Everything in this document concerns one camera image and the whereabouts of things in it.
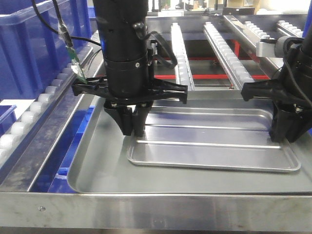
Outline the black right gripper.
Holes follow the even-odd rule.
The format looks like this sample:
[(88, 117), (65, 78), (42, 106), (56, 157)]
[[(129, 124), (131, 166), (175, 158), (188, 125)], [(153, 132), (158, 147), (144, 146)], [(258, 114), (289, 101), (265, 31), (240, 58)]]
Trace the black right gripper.
[(297, 104), (301, 107), (309, 108), (300, 113), (290, 113), (284, 105), (273, 102), (273, 118), (270, 129), (272, 142), (281, 142), (284, 138), (288, 142), (295, 142), (305, 132), (312, 128), (312, 105), (299, 95), (294, 95), (277, 79), (270, 79), (258, 82), (245, 82), (241, 91), (245, 101), (253, 98), (268, 98), (274, 101), (281, 101), (284, 104)]

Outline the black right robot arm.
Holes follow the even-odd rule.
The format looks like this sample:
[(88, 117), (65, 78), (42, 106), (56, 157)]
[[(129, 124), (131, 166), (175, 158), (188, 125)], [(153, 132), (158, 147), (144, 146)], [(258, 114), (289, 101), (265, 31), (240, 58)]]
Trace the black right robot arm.
[(303, 36), (261, 39), (257, 56), (283, 59), (276, 78), (245, 82), (242, 97), (273, 101), (269, 131), (273, 142), (295, 142), (312, 127), (312, 12), (308, 12)]

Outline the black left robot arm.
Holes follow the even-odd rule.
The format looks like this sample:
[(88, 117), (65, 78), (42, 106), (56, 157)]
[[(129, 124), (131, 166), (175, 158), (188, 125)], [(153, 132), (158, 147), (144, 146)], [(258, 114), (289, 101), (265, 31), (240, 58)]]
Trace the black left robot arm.
[(148, 32), (146, 0), (96, 0), (93, 4), (106, 74), (74, 81), (73, 93), (104, 98), (105, 112), (122, 133), (140, 137), (153, 102), (177, 98), (186, 103), (188, 88), (154, 77), (154, 59), (170, 69), (177, 59), (158, 32)]

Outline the silver bracket on arm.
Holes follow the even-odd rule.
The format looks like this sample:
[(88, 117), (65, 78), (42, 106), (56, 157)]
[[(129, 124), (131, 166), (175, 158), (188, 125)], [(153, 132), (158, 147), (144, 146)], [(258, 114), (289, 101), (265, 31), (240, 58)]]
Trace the silver bracket on arm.
[(261, 39), (256, 43), (256, 56), (261, 58), (275, 58), (277, 39)]

